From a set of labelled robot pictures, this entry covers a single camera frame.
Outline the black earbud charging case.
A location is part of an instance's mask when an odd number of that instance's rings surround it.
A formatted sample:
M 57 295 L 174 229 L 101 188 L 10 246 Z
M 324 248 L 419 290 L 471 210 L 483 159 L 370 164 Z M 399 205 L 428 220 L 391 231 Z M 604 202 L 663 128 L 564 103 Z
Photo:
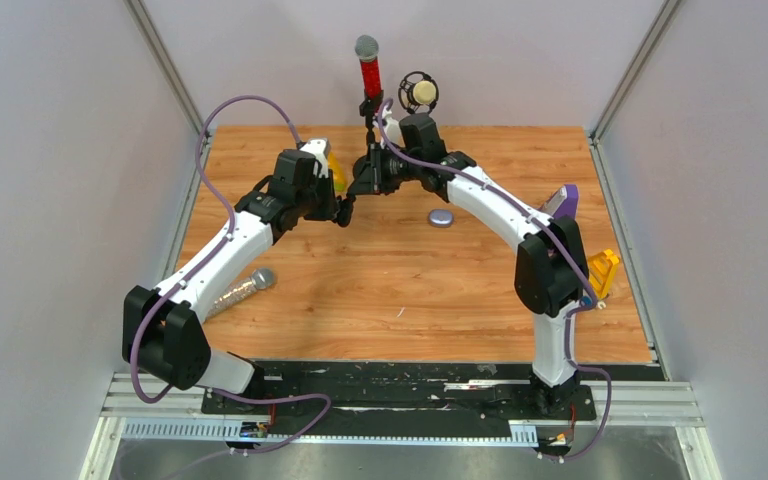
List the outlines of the black earbud charging case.
M 341 228 L 346 228 L 350 225 L 354 212 L 355 201 L 356 199 L 350 196 L 340 200 L 338 212 L 334 222 Z

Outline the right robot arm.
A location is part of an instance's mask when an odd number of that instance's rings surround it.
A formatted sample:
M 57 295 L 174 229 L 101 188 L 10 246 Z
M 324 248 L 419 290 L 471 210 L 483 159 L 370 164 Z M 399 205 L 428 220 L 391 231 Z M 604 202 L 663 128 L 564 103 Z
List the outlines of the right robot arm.
M 575 218 L 541 212 L 516 198 L 462 151 L 445 146 L 426 113 L 369 119 L 366 153 L 353 167 L 352 196 L 387 195 L 408 181 L 473 215 L 515 253 L 514 289 L 534 318 L 531 403 L 556 417 L 580 383 L 574 322 L 593 290 Z

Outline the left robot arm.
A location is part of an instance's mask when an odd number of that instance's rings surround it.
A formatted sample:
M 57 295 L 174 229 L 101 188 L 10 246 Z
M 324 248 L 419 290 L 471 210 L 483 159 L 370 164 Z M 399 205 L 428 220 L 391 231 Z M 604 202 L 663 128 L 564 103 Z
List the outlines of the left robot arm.
M 255 365 L 209 345 L 207 313 L 236 277 L 300 221 L 336 221 L 339 199 L 328 164 L 330 144 L 314 138 L 277 157 L 273 174 L 243 196 L 232 217 L 180 270 L 125 297 L 122 355 L 179 390 L 228 392 L 243 413 L 258 411 L 266 386 Z

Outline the lavender earbud charging case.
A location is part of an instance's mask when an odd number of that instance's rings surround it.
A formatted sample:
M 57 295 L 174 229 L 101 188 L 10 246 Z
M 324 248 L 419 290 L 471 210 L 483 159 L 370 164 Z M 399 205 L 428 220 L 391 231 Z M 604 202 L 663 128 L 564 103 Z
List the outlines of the lavender earbud charging case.
M 433 209 L 428 213 L 428 223 L 435 228 L 450 228 L 454 224 L 454 214 L 446 209 Z

